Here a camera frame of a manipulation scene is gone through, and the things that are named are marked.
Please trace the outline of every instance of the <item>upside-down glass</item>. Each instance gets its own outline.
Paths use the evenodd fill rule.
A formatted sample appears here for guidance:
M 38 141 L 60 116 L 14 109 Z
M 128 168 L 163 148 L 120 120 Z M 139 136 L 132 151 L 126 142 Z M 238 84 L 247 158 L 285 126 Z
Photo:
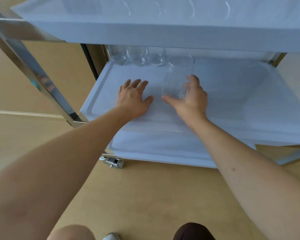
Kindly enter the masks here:
M 164 78 L 162 95 L 173 98 L 183 98 L 187 89 L 183 86 L 187 83 L 187 76 L 193 73 L 195 60 L 192 56 L 169 56 L 168 72 Z
M 110 60 L 119 65 L 123 65 L 128 59 L 125 45 L 107 45 L 107 51 Z
M 129 61 L 136 66 L 142 66 L 147 60 L 147 47 L 145 46 L 127 46 L 127 54 Z
M 147 59 L 154 66 L 161 66 L 166 60 L 166 48 L 148 47 Z

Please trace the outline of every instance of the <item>wooden floor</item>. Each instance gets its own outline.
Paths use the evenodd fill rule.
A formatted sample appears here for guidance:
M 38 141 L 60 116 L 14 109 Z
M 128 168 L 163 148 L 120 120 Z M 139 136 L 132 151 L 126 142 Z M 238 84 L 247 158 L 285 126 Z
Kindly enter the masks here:
M 72 128 L 62 119 L 0 114 L 0 168 Z M 276 158 L 294 149 L 258 146 Z M 300 162 L 286 166 L 300 179 Z M 60 218 L 88 226 L 102 239 L 172 239 L 186 222 L 205 225 L 217 240 L 266 239 L 246 216 L 217 169 L 145 161 L 113 169 L 99 161 Z

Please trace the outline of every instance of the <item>glass cup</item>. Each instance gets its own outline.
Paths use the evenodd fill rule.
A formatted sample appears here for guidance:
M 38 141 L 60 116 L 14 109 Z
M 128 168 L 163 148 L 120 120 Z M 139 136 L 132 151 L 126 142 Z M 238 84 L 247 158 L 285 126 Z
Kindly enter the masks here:
M 127 54 L 129 61 L 136 66 L 142 66 L 147 60 L 147 47 L 145 46 L 127 46 Z
M 187 89 L 183 86 L 188 82 L 187 76 L 193 73 L 195 60 L 192 56 L 169 56 L 168 73 L 164 78 L 162 95 L 181 99 L 186 96 Z
M 148 47 L 147 59 L 154 66 L 161 66 L 166 60 L 166 49 L 162 47 Z
M 123 65 L 128 58 L 125 45 L 107 45 L 110 60 L 119 65 Z

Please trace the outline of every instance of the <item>right hand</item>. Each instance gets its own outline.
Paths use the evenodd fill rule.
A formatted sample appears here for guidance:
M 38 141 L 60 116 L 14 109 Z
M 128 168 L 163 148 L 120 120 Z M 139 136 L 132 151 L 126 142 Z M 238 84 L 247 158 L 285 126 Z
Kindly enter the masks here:
M 184 87 L 188 92 L 183 99 L 175 99 L 168 95 L 162 96 L 162 99 L 175 108 L 180 118 L 192 128 L 198 120 L 208 121 L 206 116 L 208 94 L 200 86 L 198 77 L 188 75 L 187 79 L 189 82 L 185 83 Z

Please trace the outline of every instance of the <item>metal frame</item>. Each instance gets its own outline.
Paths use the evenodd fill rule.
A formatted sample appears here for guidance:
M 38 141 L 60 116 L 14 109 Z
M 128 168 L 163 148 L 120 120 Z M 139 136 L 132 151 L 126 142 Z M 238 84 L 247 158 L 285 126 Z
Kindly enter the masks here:
M 86 118 L 82 114 L 79 115 L 72 109 L 67 100 L 49 79 L 36 59 L 31 55 L 21 40 L 28 41 L 45 41 L 45 42 L 64 42 L 51 34 L 41 30 L 38 27 L 28 23 L 20 18 L 6 18 L 0 13 L 0 48 L 12 60 L 12 62 L 25 74 L 25 76 L 37 87 L 37 89 L 47 97 L 52 104 L 58 109 L 65 120 L 73 127 L 79 127 L 86 123 Z M 88 48 L 85 44 L 81 44 L 84 54 L 88 60 L 90 68 L 95 78 L 98 73 L 92 62 Z M 276 54 L 270 63 L 277 66 L 284 58 L 285 53 Z M 113 165 L 111 158 L 118 158 L 116 155 L 104 153 L 103 161 Z M 288 155 L 287 157 L 277 160 L 280 165 L 290 163 L 300 158 L 300 150 Z

